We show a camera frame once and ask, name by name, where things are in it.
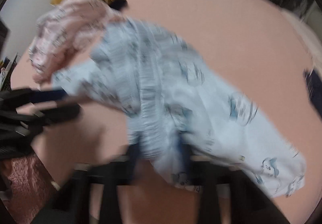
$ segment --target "cluttered shelf item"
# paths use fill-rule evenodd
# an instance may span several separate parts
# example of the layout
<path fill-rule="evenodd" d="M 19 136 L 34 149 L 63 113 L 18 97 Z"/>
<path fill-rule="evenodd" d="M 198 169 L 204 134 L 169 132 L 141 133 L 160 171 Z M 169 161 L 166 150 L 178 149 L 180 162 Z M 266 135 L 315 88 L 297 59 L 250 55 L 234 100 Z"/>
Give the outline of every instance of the cluttered shelf item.
<path fill-rule="evenodd" d="M 91 184 L 104 185 L 99 223 L 122 224 L 117 186 L 131 185 L 134 168 L 141 158 L 140 139 L 128 147 L 124 155 L 108 164 L 91 167 L 79 164 L 70 179 L 38 213 L 32 224 L 81 224 L 89 222 Z M 228 183 L 231 189 L 231 223 L 289 224 L 273 202 L 242 171 L 230 171 L 209 160 L 197 159 L 193 148 L 180 138 L 183 160 L 186 161 L 192 185 L 202 186 L 198 224 L 220 224 L 217 184 Z"/>
<path fill-rule="evenodd" d="M 11 90 L 10 78 L 14 68 L 17 66 L 17 57 L 18 54 L 15 55 L 13 61 L 9 61 L 6 67 L 1 68 L 1 72 L 3 72 L 4 75 L 0 75 L 0 91 Z"/>

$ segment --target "pink textured fabric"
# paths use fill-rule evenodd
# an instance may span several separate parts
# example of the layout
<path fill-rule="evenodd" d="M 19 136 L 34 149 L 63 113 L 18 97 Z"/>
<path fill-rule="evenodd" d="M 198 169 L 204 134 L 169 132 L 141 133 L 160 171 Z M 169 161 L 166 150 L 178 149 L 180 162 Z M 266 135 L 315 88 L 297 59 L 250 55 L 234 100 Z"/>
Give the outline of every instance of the pink textured fabric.
<path fill-rule="evenodd" d="M 214 72 L 254 100 L 305 156 L 305 186 L 274 201 L 291 224 L 303 224 L 322 190 L 322 123 L 308 99 L 304 69 L 312 67 L 306 46 L 279 8 L 266 0 L 127 0 L 125 14 L 164 26 L 191 43 Z M 89 57 L 77 54 L 72 64 Z M 11 76 L 11 86 L 36 87 L 25 53 Z M 82 105 L 77 120 L 50 127 L 33 148 L 59 184 L 75 162 L 105 163 L 127 144 L 126 117 L 98 103 Z M 125 224 L 194 224 L 198 196 L 170 187 L 151 166 L 140 166 L 136 186 L 120 187 Z M 92 209 L 98 217 L 98 185 Z M 229 211 L 223 213 L 223 223 Z"/>
<path fill-rule="evenodd" d="M 29 48 L 36 83 L 50 79 L 75 52 L 86 48 L 108 22 L 123 21 L 101 0 L 63 0 L 37 20 L 38 34 Z"/>
<path fill-rule="evenodd" d="M 56 192 L 36 154 L 12 160 L 12 199 L 6 207 L 17 224 L 29 224 Z"/>

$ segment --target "printed cartoon character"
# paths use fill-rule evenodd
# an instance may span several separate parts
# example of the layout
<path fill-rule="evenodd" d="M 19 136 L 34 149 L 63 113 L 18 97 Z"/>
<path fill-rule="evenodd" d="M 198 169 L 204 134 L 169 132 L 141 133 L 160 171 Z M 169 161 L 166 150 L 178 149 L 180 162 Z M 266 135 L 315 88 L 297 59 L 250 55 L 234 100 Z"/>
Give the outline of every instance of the printed cartoon character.
<path fill-rule="evenodd" d="M 230 118 L 241 126 L 249 124 L 257 113 L 256 105 L 242 93 L 234 93 L 229 97 Z"/>
<path fill-rule="evenodd" d="M 194 63 L 179 63 L 179 65 L 181 69 L 181 75 L 186 78 L 189 85 L 199 86 L 203 84 L 203 73 Z"/>
<path fill-rule="evenodd" d="M 166 107 L 166 111 L 170 113 L 177 130 L 189 132 L 190 119 L 192 111 L 182 107 L 181 105 L 171 105 Z"/>
<path fill-rule="evenodd" d="M 296 190 L 299 190 L 302 184 L 304 175 L 297 176 L 288 186 L 286 197 L 291 196 Z"/>
<path fill-rule="evenodd" d="M 171 174 L 172 176 L 172 182 L 173 184 L 178 187 L 182 188 L 185 190 L 190 190 L 190 191 L 200 191 L 200 186 L 191 186 L 189 184 L 188 176 L 185 172 L 180 172 L 178 174 Z"/>
<path fill-rule="evenodd" d="M 60 35 L 57 36 L 56 40 L 53 41 L 53 46 L 54 47 L 60 47 L 62 46 L 67 40 L 67 33 L 66 33 L 66 30 L 63 29 L 61 30 L 61 33 Z"/>
<path fill-rule="evenodd" d="M 257 175 L 256 173 L 253 173 L 253 174 L 254 174 L 258 184 L 260 184 L 260 185 L 264 184 L 264 181 L 260 175 Z"/>
<path fill-rule="evenodd" d="M 277 177 L 280 171 L 276 167 L 276 158 L 266 158 L 263 160 L 262 173 L 270 177 Z"/>

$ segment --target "dark fabric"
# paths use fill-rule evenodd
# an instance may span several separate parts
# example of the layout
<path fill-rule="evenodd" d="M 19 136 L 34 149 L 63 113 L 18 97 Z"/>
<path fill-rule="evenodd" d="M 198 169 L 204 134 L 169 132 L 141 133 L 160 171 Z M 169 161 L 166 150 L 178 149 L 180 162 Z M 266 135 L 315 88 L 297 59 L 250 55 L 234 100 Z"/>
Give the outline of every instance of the dark fabric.
<path fill-rule="evenodd" d="M 113 2 L 108 4 L 109 7 L 111 7 L 114 10 L 122 10 L 125 6 L 128 5 L 128 2 L 126 0 L 114 0 Z"/>
<path fill-rule="evenodd" d="M 311 73 L 304 71 L 303 73 L 310 101 L 322 118 L 322 82 L 318 74 L 313 70 Z"/>

